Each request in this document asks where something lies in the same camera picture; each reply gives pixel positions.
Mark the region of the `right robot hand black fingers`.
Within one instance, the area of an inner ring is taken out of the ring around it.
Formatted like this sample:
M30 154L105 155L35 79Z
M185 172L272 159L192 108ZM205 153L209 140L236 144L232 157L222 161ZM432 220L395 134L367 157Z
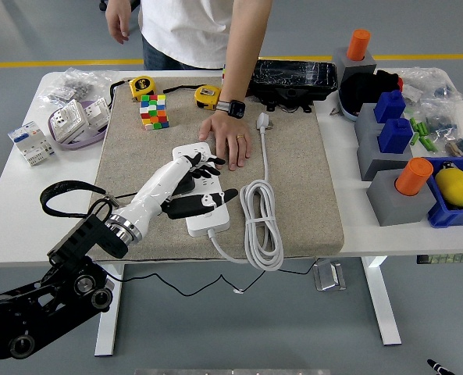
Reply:
M439 375L454 375L454 372L439 364L433 359L427 359L428 365Z

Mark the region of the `person's left hand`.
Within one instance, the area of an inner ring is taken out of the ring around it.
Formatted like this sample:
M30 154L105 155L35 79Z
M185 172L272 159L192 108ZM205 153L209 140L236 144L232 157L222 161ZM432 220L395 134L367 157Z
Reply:
M210 133L215 137L215 155L227 158L228 168L235 171L244 167L251 157L252 142L248 124L228 116L223 111L215 111L200 126L198 138L205 141Z

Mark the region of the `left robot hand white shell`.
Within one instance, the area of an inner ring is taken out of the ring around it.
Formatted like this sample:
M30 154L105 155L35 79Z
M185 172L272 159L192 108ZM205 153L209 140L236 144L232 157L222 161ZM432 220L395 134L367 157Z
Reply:
M220 175L212 163L222 165L223 159L200 152L182 155L168 162L152 175L135 194L131 203L112 212L106 226L127 245L138 243L146 236L150 220L166 213L172 220L183 219L211 211L238 196L235 188L225 191L177 197L177 188L185 177L200 178Z

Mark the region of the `person's right hand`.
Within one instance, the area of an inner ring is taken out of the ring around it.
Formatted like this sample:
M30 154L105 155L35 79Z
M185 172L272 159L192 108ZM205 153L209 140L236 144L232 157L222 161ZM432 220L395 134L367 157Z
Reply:
M121 45L129 41L131 13L132 10L129 0L108 1L105 18L109 34Z

